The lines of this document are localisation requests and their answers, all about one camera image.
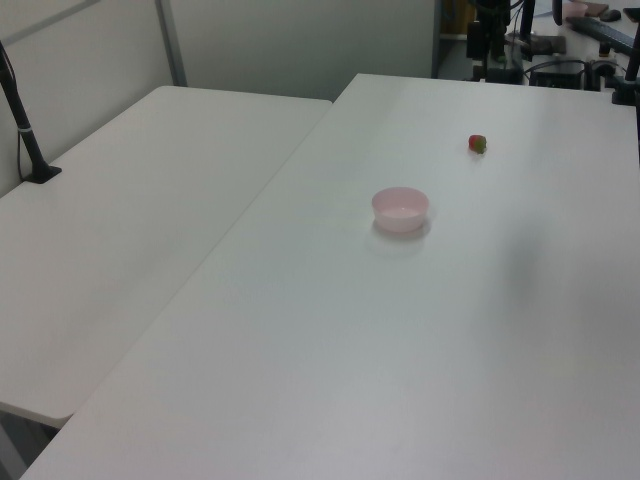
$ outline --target black cable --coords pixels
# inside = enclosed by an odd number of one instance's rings
[[[518,11],[515,13],[513,17],[511,17],[511,21],[513,21],[513,31],[511,32],[511,63],[513,63],[513,51],[516,46],[516,27],[518,26],[518,17],[520,17],[520,12],[522,12],[523,8],[524,8],[524,5],[518,9]]]
[[[600,64],[605,64],[605,65],[611,65],[612,67],[618,67],[620,70],[622,70],[624,73],[627,73],[627,69],[624,68],[622,65],[620,65],[619,63],[616,62],[612,62],[611,60],[596,60],[592,63],[592,65],[597,66]]]
[[[586,65],[587,64],[587,62],[584,62],[582,60],[551,60],[550,62],[543,62],[543,63],[539,63],[538,65],[534,65],[533,67],[526,69],[522,73],[526,76],[527,73],[529,73],[529,72],[533,72],[535,70],[539,70],[539,69],[545,68],[545,67],[551,67],[553,65],[562,65],[564,63],[579,63],[581,65]]]
[[[18,130],[18,176],[20,177],[20,181],[24,182],[24,177],[22,176],[22,167],[20,166],[20,130]]]
[[[584,75],[584,74],[585,74],[585,72],[586,72],[586,70],[585,70],[585,69],[582,69],[582,70],[580,70],[580,71],[578,72],[578,79],[579,79],[579,80],[581,80],[581,79],[582,79],[582,75]],[[524,74],[524,76],[525,76],[525,77],[527,77],[527,80],[531,80],[531,79],[529,78],[529,76],[528,76],[526,73]]]

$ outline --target strawberry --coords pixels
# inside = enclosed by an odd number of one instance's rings
[[[487,138],[482,135],[471,135],[469,137],[469,148],[476,153],[487,151]]]

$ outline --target pink bowl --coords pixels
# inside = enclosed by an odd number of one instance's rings
[[[380,228],[402,233],[422,226],[429,208],[429,199],[415,188],[393,187],[376,193],[371,206]]]

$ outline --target floor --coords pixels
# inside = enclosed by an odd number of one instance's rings
[[[0,480],[18,480],[57,430],[0,413]]]

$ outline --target black pole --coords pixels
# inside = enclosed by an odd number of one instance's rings
[[[524,0],[524,4],[522,5],[522,20],[520,22],[520,40],[527,41],[531,36],[535,9],[536,0]]]
[[[633,39],[633,49],[629,55],[629,65],[624,79],[627,82],[635,82],[638,77],[638,67],[640,67],[640,25],[636,29],[636,36]]]
[[[29,157],[31,158],[31,175],[25,177],[24,180],[26,182],[32,183],[45,183],[47,180],[55,177],[58,173],[60,173],[62,169],[48,165],[47,162],[44,161],[44,158],[42,158],[42,153],[40,152],[40,147],[38,146],[38,142],[36,141],[36,136],[33,133],[33,129],[31,128],[31,124],[29,123],[29,119],[27,118],[27,113],[24,111],[24,107],[22,106],[20,95],[18,95],[18,86],[16,84],[16,79],[14,78],[13,72],[9,67],[8,57],[1,42],[0,83],[2,84],[2,89],[4,90],[4,94],[7,97],[7,102],[9,102],[9,107],[11,108],[11,113],[13,113],[13,118],[15,119],[16,125],[18,126],[18,132],[20,132],[20,136],[22,137],[24,146],[26,147],[27,152],[29,153]]]

